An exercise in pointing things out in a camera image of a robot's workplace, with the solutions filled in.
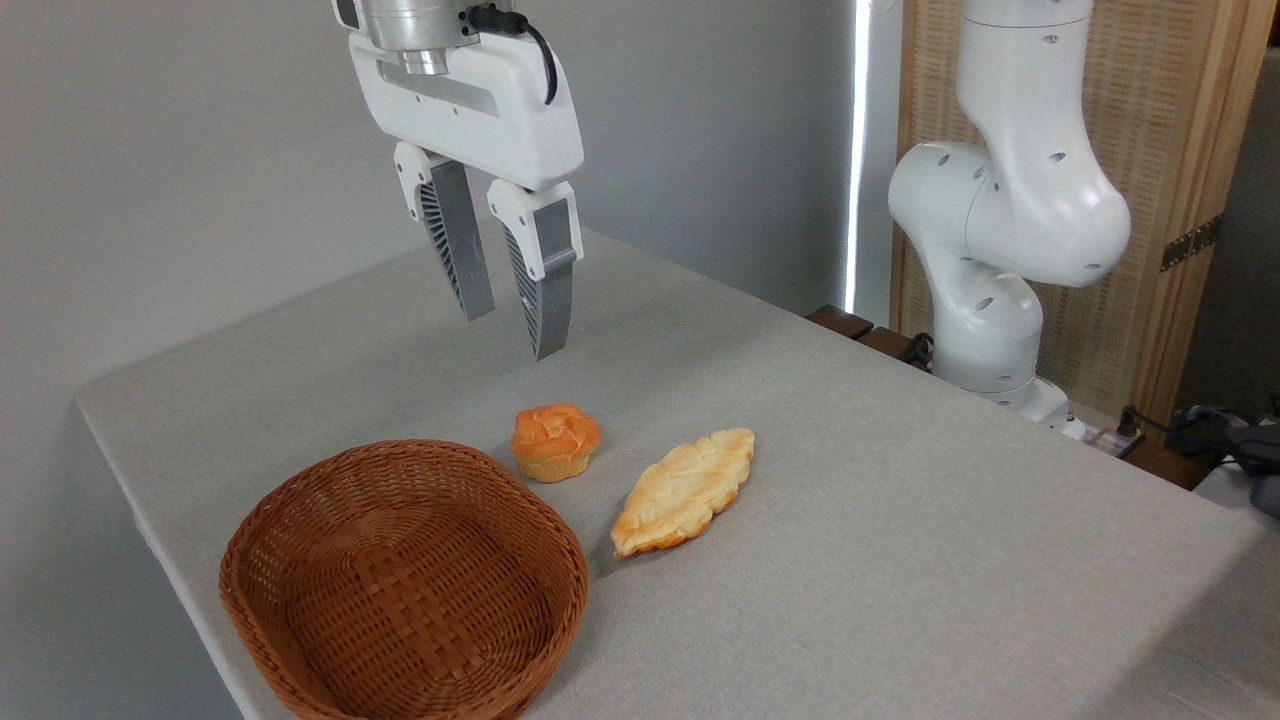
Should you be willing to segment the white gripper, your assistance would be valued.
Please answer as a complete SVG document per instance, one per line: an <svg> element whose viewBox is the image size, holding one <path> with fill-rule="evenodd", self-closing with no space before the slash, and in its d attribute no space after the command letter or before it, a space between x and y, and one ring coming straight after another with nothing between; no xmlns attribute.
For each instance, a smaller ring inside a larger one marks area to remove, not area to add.
<svg viewBox="0 0 1280 720"><path fill-rule="evenodd" d="M393 159L406 205L462 314L472 322L495 307L468 165L502 178L486 200L504 228L534 357L563 348L584 256L575 192L562 182L584 161L567 81L547 104L544 58L527 37L483 35L453 47L444 76L406 72L365 35L349 35L349 55L372 119L401 140Z"/></svg>

